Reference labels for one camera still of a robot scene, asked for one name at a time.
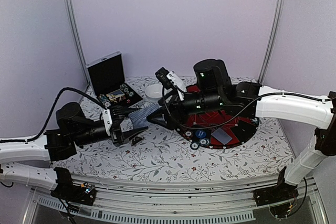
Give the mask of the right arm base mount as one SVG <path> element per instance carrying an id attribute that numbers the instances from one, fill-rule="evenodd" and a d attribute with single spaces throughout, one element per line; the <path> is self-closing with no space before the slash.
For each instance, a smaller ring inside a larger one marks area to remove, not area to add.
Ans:
<path id="1" fill-rule="evenodd" d="M 257 206 L 274 204 L 297 196 L 297 186 L 287 185 L 286 183 L 253 191 L 253 198 Z"/>

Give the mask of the blue chips off mat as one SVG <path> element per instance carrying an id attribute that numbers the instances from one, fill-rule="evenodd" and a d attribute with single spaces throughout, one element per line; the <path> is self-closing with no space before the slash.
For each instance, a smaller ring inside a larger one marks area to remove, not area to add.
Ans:
<path id="1" fill-rule="evenodd" d="M 190 144 L 190 148 L 191 148 L 192 150 L 197 150 L 197 149 L 199 148 L 199 144 L 198 144 L 197 142 L 192 142 L 192 143 Z"/>

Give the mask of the blue card deck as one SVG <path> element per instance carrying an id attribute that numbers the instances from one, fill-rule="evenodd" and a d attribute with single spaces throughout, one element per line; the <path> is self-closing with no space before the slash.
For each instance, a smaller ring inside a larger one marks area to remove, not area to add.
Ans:
<path id="1" fill-rule="evenodd" d="M 132 122 L 133 128 L 140 128 L 140 127 L 146 127 L 149 126 L 150 123 L 146 119 L 148 115 L 155 112 L 157 109 L 159 109 L 160 106 L 158 104 L 150 104 L 146 107 L 143 107 L 135 112 L 132 112 L 129 114 L 129 119 Z"/>

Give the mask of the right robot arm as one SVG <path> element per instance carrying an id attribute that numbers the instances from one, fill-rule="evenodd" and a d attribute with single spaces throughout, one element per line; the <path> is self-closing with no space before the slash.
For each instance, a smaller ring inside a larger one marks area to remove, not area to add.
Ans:
<path id="1" fill-rule="evenodd" d="M 159 102 L 131 113 L 134 127 L 156 124 L 175 130 L 191 148 L 226 149 L 244 144 L 261 118 L 277 118 L 316 127 L 312 143 L 278 178 L 271 190 L 276 201 L 326 157 L 335 155 L 335 93 L 311 96 L 280 91 L 255 82 L 232 84 L 222 60 L 206 59 L 193 67 L 196 83 L 186 86 L 175 72 L 161 68 Z"/>

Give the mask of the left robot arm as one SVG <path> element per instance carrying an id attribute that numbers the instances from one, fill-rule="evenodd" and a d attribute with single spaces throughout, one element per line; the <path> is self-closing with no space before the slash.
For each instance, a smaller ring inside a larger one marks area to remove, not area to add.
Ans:
<path id="1" fill-rule="evenodd" d="M 79 103 L 67 103 L 56 112 L 58 129 L 42 131 L 35 137 L 1 140 L 1 180 L 13 179 L 20 184 L 58 190 L 67 200 L 75 199 L 78 188 L 69 170 L 56 167 L 41 171 L 20 162 L 63 161 L 76 155 L 77 148 L 106 140 L 121 145 L 138 134 L 122 132 L 120 127 L 134 111 L 135 108 L 111 106 L 103 110 L 100 120 L 93 121 L 85 117 Z"/>

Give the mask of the green chips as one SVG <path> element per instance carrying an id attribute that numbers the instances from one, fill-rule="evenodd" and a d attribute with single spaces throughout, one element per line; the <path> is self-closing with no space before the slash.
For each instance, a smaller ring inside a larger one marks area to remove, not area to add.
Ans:
<path id="1" fill-rule="evenodd" d="M 210 145 L 210 140 L 208 138 L 202 138 L 199 140 L 199 145 L 200 146 L 209 146 Z"/>
<path id="2" fill-rule="evenodd" d="M 258 124 L 259 124 L 259 118 L 251 119 L 251 122 L 252 122 L 254 125 L 258 125 Z"/>

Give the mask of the blue small blind button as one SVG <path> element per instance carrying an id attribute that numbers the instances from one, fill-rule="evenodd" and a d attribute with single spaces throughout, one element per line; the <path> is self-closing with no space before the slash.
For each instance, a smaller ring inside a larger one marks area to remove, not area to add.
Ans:
<path id="1" fill-rule="evenodd" d="M 204 130 L 196 130 L 195 136 L 198 138 L 205 138 L 207 136 L 207 133 Z"/>

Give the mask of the red chips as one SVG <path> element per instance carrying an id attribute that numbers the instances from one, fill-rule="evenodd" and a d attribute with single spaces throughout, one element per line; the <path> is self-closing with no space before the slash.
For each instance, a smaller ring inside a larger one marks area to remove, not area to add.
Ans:
<path id="1" fill-rule="evenodd" d="M 184 136 L 185 136 L 186 139 L 191 139 L 192 136 L 193 136 L 193 132 L 192 131 L 185 131 Z"/>

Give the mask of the dealt cards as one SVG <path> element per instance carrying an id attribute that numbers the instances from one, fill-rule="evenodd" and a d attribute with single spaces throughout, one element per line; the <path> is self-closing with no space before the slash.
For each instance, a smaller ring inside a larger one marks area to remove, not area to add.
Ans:
<path id="1" fill-rule="evenodd" d="M 216 129 L 214 132 L 211 133 L 211 136 L 223 145 L 228 144 L 232 140 L 232 137 L 222 128 Z"/>

